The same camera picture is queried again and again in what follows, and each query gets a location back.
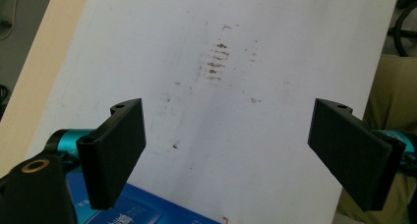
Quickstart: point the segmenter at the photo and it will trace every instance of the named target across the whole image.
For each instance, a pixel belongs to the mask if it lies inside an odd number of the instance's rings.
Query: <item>table surface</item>
[[[331,223],[314,101],[363,115],[395,0],[71,1],[51,0],[0,124],[2,173],[140,97],[131,184],[218,221]]]

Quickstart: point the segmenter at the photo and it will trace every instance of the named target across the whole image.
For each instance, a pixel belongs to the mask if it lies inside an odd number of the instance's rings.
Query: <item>black cable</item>
[[[3,104],[3,101],[7,98],[7,96],[9,96],[9,89],[0,84],[0,105]]]
[[[408,17],[408,15],[417,8],[417,2],[410,4],[399,16],[399,18],[395,22],[395,27],[393,28],[393,42],[395,44],[396,52],[400,57],[408,57],[407,52],[404,49],[401,41],[401,27],[404,20]]]

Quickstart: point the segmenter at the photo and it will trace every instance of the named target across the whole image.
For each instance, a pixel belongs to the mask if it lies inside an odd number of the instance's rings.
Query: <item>gray floor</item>
[[[18,0],[12,32],[0,40],[0,84],[10,91],[15,88],[48,3],[49,0]]]

